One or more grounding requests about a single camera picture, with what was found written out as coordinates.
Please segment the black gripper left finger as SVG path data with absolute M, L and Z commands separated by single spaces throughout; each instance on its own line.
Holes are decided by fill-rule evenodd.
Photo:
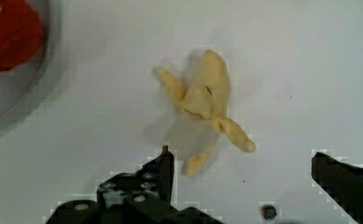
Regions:
M 96 199 L 59 205 L 45 224 L 223 224 L 190 206 L 171 206 L 175 157 L 167 146 L 138 171 L 100 184 Z

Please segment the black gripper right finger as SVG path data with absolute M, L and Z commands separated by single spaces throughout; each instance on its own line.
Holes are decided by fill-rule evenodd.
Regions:
M 312 179 L 358 224 L 363 224 L 363 168 L 316 152 Z

